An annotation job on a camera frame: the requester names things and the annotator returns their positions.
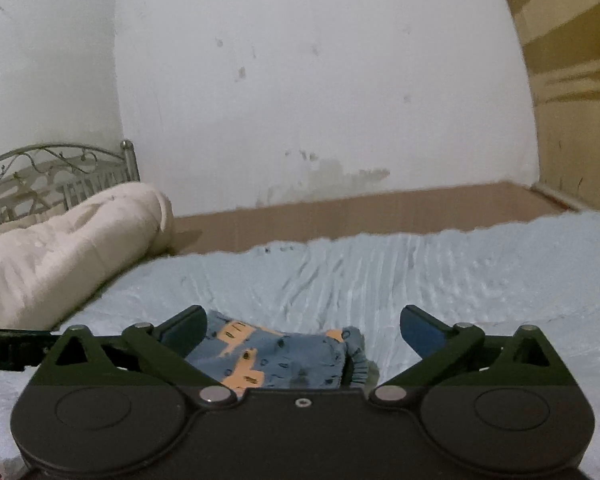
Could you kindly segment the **blue pants with orange cars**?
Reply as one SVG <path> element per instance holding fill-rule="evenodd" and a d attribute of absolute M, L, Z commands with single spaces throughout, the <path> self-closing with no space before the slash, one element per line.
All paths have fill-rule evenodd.
<path fill-rule="evenodd" d="M 250 388 L 370 390 L 377 366 L 352 326 L 319 334 L 282 333 L 207 314 L 206 336 L 186 361 L 242 396 Z"/>

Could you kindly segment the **grey metal headboard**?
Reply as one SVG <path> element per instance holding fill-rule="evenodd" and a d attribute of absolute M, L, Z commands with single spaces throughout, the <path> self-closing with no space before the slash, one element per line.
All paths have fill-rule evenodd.
<path fill-rule="evenodd" d="M 115 151 L 81 143 L 40 143 L 0 155 L 0 225 L 61 205 L 70 209 L 140 178 L 134 144 Z"/>

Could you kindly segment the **rolled cream comforter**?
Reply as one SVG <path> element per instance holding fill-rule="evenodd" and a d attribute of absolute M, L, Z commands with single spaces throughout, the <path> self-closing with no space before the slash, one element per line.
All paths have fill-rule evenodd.
<path fill-rule="evenodd" d="M 100 286 L 171 245 L 166 194 L 129 182 L 63 214 L 0 227 L 0 328 L 48 330 Z"/>

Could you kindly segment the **plywood board panel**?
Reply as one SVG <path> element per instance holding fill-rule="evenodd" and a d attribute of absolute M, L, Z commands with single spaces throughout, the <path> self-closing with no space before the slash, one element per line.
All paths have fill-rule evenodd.
<path fill-rule="evenodd" d="M 507 0 L 527 66 L 544 193 L 600 210 L 600 0 Z"/>

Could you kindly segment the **light blue striped bed quilt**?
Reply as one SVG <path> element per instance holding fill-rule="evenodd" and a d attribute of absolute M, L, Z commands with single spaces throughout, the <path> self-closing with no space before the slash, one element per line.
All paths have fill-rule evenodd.
<path fill-rule="evenodd" d="M 596 431 L 582 466 L 600 479 L 599 212 L 160 259 L 122 275 L 78 320 L 105 333 L 194 302 L 291 332 L 355 326 L 382 377 L 416 359 L 396 325 L 406 304 L 491 333 L 540 326 L 591 398 Z"/>

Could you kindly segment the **brown wooden bed frame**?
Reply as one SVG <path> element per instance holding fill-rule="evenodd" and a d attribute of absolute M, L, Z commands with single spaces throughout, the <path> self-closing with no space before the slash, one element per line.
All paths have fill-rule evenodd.
<path fill-rule="evenodd" d="M 245 252 L 278 242 L 367 234 L 471 231 L 529 222 L 570 209 L 510 182 L 364 195 L 180 217 L 169 252 Z"/>

